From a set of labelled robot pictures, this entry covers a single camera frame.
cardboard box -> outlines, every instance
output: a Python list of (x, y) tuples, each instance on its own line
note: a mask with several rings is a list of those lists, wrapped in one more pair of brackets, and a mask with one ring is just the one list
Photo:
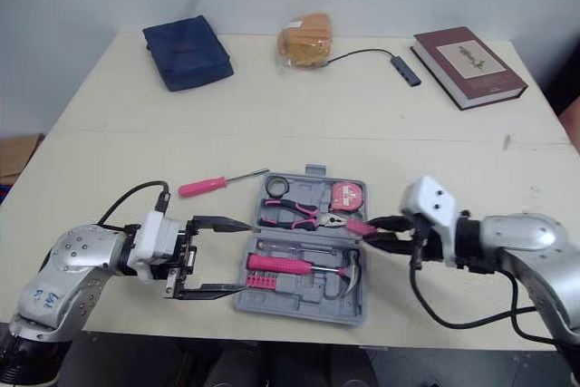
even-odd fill
[(43, 140), (43, 135), (0, 140), (0, 185), (14, 185)]

book cover label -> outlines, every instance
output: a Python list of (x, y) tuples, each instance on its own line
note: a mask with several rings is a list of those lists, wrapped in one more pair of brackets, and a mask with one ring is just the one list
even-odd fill
[(475, 40), (440, 45), (437, 50), (445, 56), (464, 79), (506, 70)]

robotic arm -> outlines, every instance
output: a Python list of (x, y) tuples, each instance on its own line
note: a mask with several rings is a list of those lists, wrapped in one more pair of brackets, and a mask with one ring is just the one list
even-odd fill
[[(376, 233), (365, 240), (380, 249), (411, 256), (410, 280), (415, 295), (437, 322), (450, 328), (470, 328), (510, 317), (522, 337), (556, 346), (580, 380), (580, 250), (568, 240), (560, 223), (543, 215), (516, 214), (469, 219), (459, 213), (455, 199), (435, 179), (424, 177), (407, 188), (401, 203), (403, 217), (377, 218), (370, 222), (390, 233)], [(413, 230), (412, 241), (399, 241), (393, 232)], [(446, 266), (470, 272), (506, 276), (514, 289), (511, 310), (483, 322), (450, 324), (442, 321), (422, 297), (415, 272), (422, 260), (442, 261)], [(519, 280), (553, 339), (526, 334), (517, 325)]]
[[(163, 191), (155, 210), (141, 225), (121, 228), (105, 224), (124, 199), (156, 185)], [(169, 198), (165, 182), (139, 185), (97, 224), (73, 228), (58, 239), (20, 294), (10, 334), (0, 346), (0, 385), (55, 385), (72, 340), (112, 276), (137, 276), (144, 283), (167, 280), (164, 297), (185, 300), (216, 299), (245, 288), (222, 284), (185, 288), (196, 258), (193, 238), (200, 229), (233, 232), (254, 228), (224, 217), (193, 217), (185, 231), (179, 231), (179, 222), (165, 217)]]

pink hammer handle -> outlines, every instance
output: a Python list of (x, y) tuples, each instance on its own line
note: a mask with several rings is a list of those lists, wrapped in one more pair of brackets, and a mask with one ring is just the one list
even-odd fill
[(312, 264), (297, 258), (268, 257), (250, 254), (247, 268), (255, 271), (282, 272), (305, 276), (312, 272)]
[(203, 181), (198, 181), (196, 183), (190, 183), (188, 185), (180, 186), (178, 189), (178, 193), (180, 197), (193, 197), (195, 195), (211, 192), (212, 190), (225, 188), (226, 186), (227, 186), (226, 178), (219, 177), (217, 179), (207, 179)]

pink tape measure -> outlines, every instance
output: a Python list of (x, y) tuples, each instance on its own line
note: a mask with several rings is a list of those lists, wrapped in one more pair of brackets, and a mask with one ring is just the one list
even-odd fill
[(331, 209), (355, 212), (363, 205), (363, 189), (348, 181), (333, 184)]

